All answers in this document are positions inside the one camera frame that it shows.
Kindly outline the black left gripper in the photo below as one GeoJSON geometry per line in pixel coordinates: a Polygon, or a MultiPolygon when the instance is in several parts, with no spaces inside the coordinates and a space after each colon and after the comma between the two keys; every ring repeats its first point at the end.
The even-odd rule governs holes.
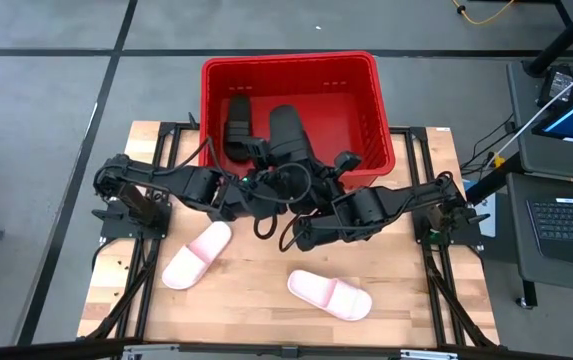
{"type": "MultiPolygon", "coordinates": [[[[265,139],[245,137],[241,145],[243,162],[251,162],[255,168],[270,166],[270,147],[265,139]]],[[[227,173],[227,184],[225,205],[235,218],[267,219],[287,210],[286,205],[279,202],[267,170],[250,169],[244,176],[227,173]]]]}

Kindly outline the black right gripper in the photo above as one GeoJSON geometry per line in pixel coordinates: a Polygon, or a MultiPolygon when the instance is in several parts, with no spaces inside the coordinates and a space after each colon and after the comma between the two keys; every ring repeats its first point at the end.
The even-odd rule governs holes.
{"type": "Polygon", "coordinates": [[[344,194],[344,186],[339,181],[344,170],[318,160],[301,160],[298,164],[300,167],[290,169],[290,192],[293,198],[305,196],[290,205],[293,213],[325,209],[335,197],[344,194]]]}

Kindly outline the black slide sandal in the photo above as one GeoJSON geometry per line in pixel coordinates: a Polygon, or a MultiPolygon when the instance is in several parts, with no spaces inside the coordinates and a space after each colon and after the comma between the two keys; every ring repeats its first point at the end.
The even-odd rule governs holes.
{"type": "Polygon", "coordinates": [[[270,112],[270,154],[278,164],[308,161],[312,147],[299,114],[292,105],[281,105],[270,112]]]}
{"type": "Polygon", "coordinates": [[[223,150],[229,160],[244,163],[249,154],[241,138],[252,136],[252,112],[250,98],[235,95],[230,99],[227,119],[224,124],[223,150]]]}

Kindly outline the pink slide sandal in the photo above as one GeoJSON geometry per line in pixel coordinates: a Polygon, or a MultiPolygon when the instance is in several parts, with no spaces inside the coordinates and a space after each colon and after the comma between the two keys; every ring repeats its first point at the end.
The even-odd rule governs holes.
{"type": "Polygon", "coordinates": [[[359,321],[371,311],[373,300],[365,290],[338,278],[305,270],[293,271],[287,289],[297,298],[343,321],[359,321]]]}

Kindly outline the red plastic bin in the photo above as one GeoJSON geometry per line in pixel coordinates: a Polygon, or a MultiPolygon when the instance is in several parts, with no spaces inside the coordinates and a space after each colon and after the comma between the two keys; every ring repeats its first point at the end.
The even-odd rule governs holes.
{"type": "Polygon", "coordinates": [[[364,51],[224,57],[208,60],[201,74],[200,136],[215,150],[199,156],[202,166],[220,163],[243,176],[251,163],[234,163],[222,148],[230,99],[245,95],[252,134],[269,138],[269,114],[280,105],[297,110],[315,156],[331,165],[342,151],[362,159],[340,180],[347,189],[369,186],[389,174],[395,155],[372,55],[364,51]]]}

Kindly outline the grey desk cart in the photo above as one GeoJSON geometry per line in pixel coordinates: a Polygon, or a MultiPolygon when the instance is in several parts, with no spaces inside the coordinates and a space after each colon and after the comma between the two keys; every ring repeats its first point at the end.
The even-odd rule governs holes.
{"type": "Polygon", "coordinates": [[[518,152],[507,160],[501,182],[507,185],[524,296],[536,305],[535,285],[573,289],[573,264],[540,254],[527,219],[529,196],[573,195],[573,144],[534,135],[529,129],[517,138],[518,152]]]}

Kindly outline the black keyboard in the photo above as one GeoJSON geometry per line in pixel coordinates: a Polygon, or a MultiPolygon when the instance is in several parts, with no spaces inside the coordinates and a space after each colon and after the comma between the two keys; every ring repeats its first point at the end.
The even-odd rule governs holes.
{"type": "Polygon", "coordinates": [[[573,264],[573,198],[528,199],[526,205],[541,255],[573,264]]]}

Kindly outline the black power adapter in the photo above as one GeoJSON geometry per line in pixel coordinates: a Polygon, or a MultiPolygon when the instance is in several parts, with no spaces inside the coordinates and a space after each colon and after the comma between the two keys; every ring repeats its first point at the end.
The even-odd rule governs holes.
{"type": "Polygon", "coordinates": [[[544,78],[537,105],[543,107],[572,82],[573,66],[565,63],[551,66],[544,78]]]}

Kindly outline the black pole stand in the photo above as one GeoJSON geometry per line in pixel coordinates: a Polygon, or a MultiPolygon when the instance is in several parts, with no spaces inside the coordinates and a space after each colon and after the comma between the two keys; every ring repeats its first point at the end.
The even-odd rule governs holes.
{"type": "Polygon", "coordinates": [[[531,77],[542,77],[548,68],[573,45],[573,20],[563,6],[562,0],[551,0],[560,14],[565,29],[533,61],[523,63],[523,69],[531,77]]]}

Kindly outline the white metal bracket plate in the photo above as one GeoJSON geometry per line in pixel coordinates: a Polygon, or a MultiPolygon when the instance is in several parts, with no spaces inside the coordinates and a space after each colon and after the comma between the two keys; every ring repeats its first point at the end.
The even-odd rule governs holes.
{"type": "Polygon", "coordinates": [[[459,357],[450,352],[402,349],[400,360],[459,360],[459,357]]]}

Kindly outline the black aluminium rig frame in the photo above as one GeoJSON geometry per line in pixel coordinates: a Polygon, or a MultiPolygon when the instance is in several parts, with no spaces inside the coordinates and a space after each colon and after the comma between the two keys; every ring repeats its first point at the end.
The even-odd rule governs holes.
{"type": "MultiPolygon", "coordinates": [[[[209,152],[215,150],[212,138],[202,138],[200,146],[187,158],[185,161],[190,162],[197,156],[204,147],[208,146],[209,152]]],[[[260,168],[260,170],[267,170],[271,178],[272,187],[274,187],[280,198],[287,201],[287,205],[291,205],[301,200],[305,194],[297,198],[293,198],[290,192],[290,169],[293,167],[300,167],[298,162],[287,162],[278,164],[270,154],[270,166],[268,168],[260,168]]],[[[430,249],[421,245],[420,251],[424,258],[425,273],[429,283],[438,289],[441,296],[447,302],[449,309],[454,313],[454,317],[461,323],[463,331],[465,331],[469,338],[473,341],[474,346],[467,346],[461,344],[448,344],[442,340],[437,339],[437,346],[434,348],[409,348],[410,350],[432,350],[456,353],[459,360],[573,360],[573,357],[553,356],[547,354],[538,354],[531,352],[520,352],[510,350],[504,346],[493,343],[486,337],[481,329],[473,322],[465,308],[459,302],[453,290],[448,286],[448,283],[436,267],[436,263],[432,258],[430,249]]],[[[210,342],[175,342],[171,343],[170,340],[146,340],[144,335],[135,335],[135,337],[118,337],[109,339],[107,336],[113,329],[117,320],[123,315],[127,305],[130,305],[132,299],[138,292],[139,288],[149,278],[152,278],[153,263],[159,257],[160,246],[157,246],[156,251],[149,253],[141,271],[133,278],[132,283],[126,288],[122,297],[119,299],[113,310],[109,315],[102,320],[101,324],[91,332],[89,335],[79,338],[73,342],[60,342],[60,343],[45,343],[45,344],[29,344],[23,346],[0,347],[0,360],[89,360],[100,359],[105,357],[117,356],[118,352],[124,352],[128,346],[157,346],[162,348],[172,348],[176,351],[187,352],[207,352],[207,353],[248,353],[262,355],[273,355],[290,357],[291,355],[279,355],[282,352],[294,353],[293,358],[306,356],[311,354],[319,354],[323,356],[343,356],[341,353],[346,352],[351,354],[359,354],[360,356],[388,356],[389,358],[400,359],[400,351],[402,347],[341,347],[341,346],[308,346],[302,344],[294,345],[279,345],[272,343],[262,344],[242,344],[242,343],[215,343],[210,342]]]]}

